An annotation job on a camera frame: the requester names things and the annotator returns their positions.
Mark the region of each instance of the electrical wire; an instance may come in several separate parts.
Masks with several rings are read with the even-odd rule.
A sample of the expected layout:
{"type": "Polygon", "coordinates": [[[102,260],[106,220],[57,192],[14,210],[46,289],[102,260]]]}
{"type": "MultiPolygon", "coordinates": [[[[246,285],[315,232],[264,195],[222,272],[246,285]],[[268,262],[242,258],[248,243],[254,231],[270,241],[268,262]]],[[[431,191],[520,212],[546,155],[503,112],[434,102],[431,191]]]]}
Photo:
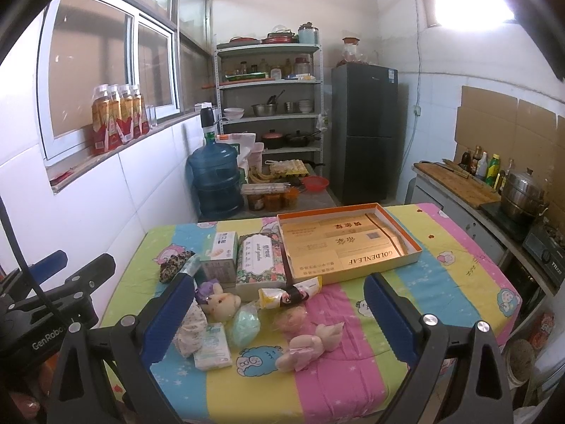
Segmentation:
{"type": "Polygon", "coordinates": [[[55,305],[47,298],[44,291],[41,289],[40,285],[37,281],[33,278],[31,271],[29,270],[28,264],[25,262],[24,255],[22,250],[20,249],[20,245],[18,244],[18,240],[16,239],[16,235],[13,232],[12,223],[10,222],[10,217],[8,217],[8,212],[6,210],[6,206],[4,205],[4,201],[0,196],[0,223],[2,224],[2,228],[6,234],[6,238],[8,239],[8,243],[12,249],[13,256],[16,258],[16,262],[18,262],[18,266],[20,271],[27,279],[30,287],[36,292],[38,298],[43,302],[43,304],[53,313],[53,315],[60,320],[63,324],[64,328],[67,328],[72,321],[67,319],[61,311],[59,311],[55,305]]]}
{"type": "Polygon", "coordinates": [[[416,49],[418,53],[418,83],[416,87],[416,105],[414,106],[414,128],[412,129],[412,136],[410,137],[410,142],[406,151],[402,156],[402,165],[400,166],[400,173],[404,170],[404,166],[408,162],[408,155],[410,154],[410,149],[412,148],[412,143],[414,142],[414,136],[416,136],[416,123],[418,120],[418,112],[416,107],[420,106],[420,84],[422,82],[422,51],[420,50],[420,10],[418,6],[418,0],[414,0],[414,6],[416,7],[416,49]]]}

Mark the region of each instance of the wall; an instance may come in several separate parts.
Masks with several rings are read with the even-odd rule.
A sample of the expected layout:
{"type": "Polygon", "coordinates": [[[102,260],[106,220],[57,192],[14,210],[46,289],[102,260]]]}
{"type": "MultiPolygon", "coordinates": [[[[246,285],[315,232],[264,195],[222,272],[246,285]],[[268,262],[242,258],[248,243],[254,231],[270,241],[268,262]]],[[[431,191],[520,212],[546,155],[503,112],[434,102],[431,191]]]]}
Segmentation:
{"type": "MultiPolygon", "coordinates": [[[[563,115],[565,86],[553,75],[541,52],[518,24],[485,32],[427,28],[419,3],[422,75],[414,140],[400,173],[396,198],[403,203],[411,167],[422,159],[452,158],[461,86],[490,89],[524,99],[563,115]]],[[[399,70],[405,150],[414,130],[418,56],[414,0],[377,0],[379,59],[399,70]]]]}
{"type": "MultiPolygon", "coordinates": [[[[158,225],[196,221],[184,181],[186,157],[202,142],[200,118],[162,130],[102,162],[53,194],[37,131],[38,17],[0,65],[0,192],[28,263],[57,249],[69,264],[42,285],[49,289],[107,252],[114,276],[93,293],[103,314],[145,233],[158,225]]],[[[15,259],[0,229],[0,265],[15,259]]]]}
{"type": "MultiPolygon", "coordinates": [[[[265,38],[276,25],[294,32],[311,21],[324,50],[324,108],[331,110],[331,69],[341,59],[342,38],[357,36],[363,52],[376,58],[377,0],[211,0],[212,33],[218,43],[233,36],[265,38]]],[[[329,163],[330,138],[324,140],[329,163]]]]}

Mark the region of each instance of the white bowl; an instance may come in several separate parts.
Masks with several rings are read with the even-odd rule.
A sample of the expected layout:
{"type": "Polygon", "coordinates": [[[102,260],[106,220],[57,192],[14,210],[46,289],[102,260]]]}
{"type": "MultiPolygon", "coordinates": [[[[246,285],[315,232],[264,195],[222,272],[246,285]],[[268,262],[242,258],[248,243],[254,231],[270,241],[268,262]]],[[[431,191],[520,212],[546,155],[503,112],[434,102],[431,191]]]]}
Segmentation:
{"type": "Polygon", "coordinates": [[[224,108],[224,118],[229,120],[241,119],[245,110],[243,108],[224,108]]]}

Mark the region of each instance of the blue gripper pad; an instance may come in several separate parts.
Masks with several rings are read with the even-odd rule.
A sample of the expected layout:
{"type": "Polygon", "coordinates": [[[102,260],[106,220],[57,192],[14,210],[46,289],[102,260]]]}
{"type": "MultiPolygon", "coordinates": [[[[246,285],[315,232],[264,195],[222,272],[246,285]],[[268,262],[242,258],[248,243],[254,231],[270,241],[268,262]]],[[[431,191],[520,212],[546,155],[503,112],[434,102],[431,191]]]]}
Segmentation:
{"type": "Polygon", "coordinates": [[[141,326],[144,325],[142,314],[153,316],[142,328],[140,358],[146,369],[149,370],[151,364],[162,361],[193,301],[194,280],[188,274],[179,272],[165,291],[143,308],[139,314],[141,326]]]}
{"type": "Polygon", "coordinates": [[[410,300],[399,297],[379,273],[367,276],[363,293],[365,302],[381,327],[394,355],[413,368],[419,358],[417,347],[422,334],[422,327],[417,322],[419,313],[416,308],[410,300]]]}
{"type": "Polygon", "coordinates": [[[57,250],[43,260],[31,265],[29,271],[33,279],[35,279],[38,284],[42,284],[49,279],[49,277],[54,276],[60,270],[64,269],[67,266],[67,262],[67,254],[63,252],[63,250],[57,250]]]}

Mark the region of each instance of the black cable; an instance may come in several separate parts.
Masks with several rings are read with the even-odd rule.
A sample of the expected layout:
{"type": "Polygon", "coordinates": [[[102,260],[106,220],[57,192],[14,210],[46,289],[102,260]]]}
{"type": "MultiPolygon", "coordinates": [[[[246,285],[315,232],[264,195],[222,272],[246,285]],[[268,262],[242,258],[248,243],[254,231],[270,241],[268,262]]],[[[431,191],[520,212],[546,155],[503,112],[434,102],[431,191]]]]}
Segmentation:
{"type": "Polygon", "coordinates": [[[2,228],[6,233],[6,238],[8,239],[8,243],[12,249],[13,256],[16,257],[16,262],[18,262],[18,266],[20,271],[27,279],[30,287],[36,292],[38,298],[43,302],[43,304],[57,317],[61,323],[63,324],[64,328],[67,328],[72,321],[67,319],[56,307],[55,305],[45,296],[45,293],[37,283],[37,281],[33,278],[31,271],[29,270],[28,264],[25,262],[24,255],[22,250],[20,249],[20,245],[16,239],[16,235],[13,232],[12,223],[10,222],[10,217],[8,217],[8,212],[6,210],[6,206],[4,205],[4,201],[2,201],[2,197],[0,196],[0,223],[2,224],[2,228]]]}

